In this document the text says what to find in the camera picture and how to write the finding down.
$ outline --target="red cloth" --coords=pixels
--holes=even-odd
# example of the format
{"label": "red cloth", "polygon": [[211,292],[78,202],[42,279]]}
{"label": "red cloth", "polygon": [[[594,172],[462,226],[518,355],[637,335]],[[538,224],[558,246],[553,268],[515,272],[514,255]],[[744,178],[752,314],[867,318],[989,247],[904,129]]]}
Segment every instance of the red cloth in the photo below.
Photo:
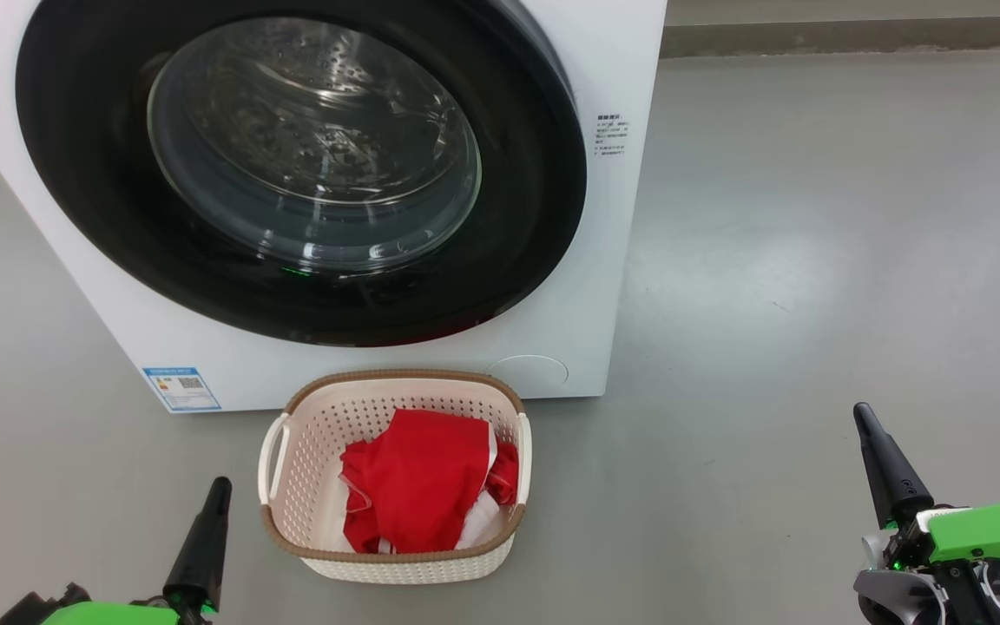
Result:
{"label": "red cloth", "polygon": [[384,538],[401,554],[455,549],[481,488],[500,505],[516,501],[516,447],[497,444],[489,470],[490,439],[480,419],[397,409],[372,443],[346,446],[341,477],[350,486],[350,545],[374,554]]}

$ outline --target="glass window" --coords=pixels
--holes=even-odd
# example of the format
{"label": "glass window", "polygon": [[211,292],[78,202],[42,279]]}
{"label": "glass window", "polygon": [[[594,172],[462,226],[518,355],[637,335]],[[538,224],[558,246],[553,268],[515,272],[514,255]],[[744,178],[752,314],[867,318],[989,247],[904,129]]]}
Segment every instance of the glass window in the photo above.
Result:
{"label": "glass window", "polygon": [[472,209],[465,114],[404,53],[297,17],[231,23],[175,52],[149,97],[184,201],[261,257],[368,273],[439,246]]}

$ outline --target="beige plastic basket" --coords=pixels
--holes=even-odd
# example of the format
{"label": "beige plastic basket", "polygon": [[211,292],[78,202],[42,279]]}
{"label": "beige plastic basket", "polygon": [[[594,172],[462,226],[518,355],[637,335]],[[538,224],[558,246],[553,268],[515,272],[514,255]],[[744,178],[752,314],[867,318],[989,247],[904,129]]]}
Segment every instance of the beige plastic basket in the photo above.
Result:
{"label": "beige plastic basket", "polygon": [[[516,505],[501,508],[503,528],[487,543],[428,554],[349,549],[342,535],[349,491],[338,479],[340,456],[347,444],[376,438],[396,408],[485,419],[497,438],[516,445]],[[265,435],[257,480],[262,521],[282,549],[326,577],[372,584],[440,584],[492,573],[515,541],[530,483],[531,427],[511,388],[479,373],[414,369],[341,373],[297,392]]]}

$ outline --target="white handle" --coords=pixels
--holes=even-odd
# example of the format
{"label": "white handle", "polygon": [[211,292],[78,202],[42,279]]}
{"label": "white handle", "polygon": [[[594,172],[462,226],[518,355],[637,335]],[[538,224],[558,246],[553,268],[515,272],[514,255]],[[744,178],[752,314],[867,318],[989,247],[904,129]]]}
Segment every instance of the white handle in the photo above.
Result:
{"label": "white handle", "polygon": [[531,422],[523,412],[519,414],[519,488],[516,503],[527,503],[531,491]]}
{"label": "white handle", "polygon": [[[277,496],[277,486],[280,482],[280,470],[285,463],[285,451],[288,450],[288,437],[290,428],[285,425],[288,412],[281,412],[277,420],[269,426],[269,431],[265,434],[265,443],[261,444],[261,458],[257,463],[257,496],[261,499],[261,505],[267,506],[275,496]],[[273,461],[273,447],[277,444],[277,438],[283,432],[283,440],[280,443],[280,452],[277,455],[277,467],[273,471],[273,481],[269,482],[269,463]]]}

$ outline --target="washing machine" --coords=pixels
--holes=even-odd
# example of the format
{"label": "washing machine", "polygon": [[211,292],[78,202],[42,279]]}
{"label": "washing machine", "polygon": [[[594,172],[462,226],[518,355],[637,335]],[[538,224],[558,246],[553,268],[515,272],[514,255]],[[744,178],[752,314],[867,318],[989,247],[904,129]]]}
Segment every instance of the washing machine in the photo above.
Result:
{"label": "washing machine", "polygon": [[0,0],[0,173],[170,411],[601,395],[663,11]]}

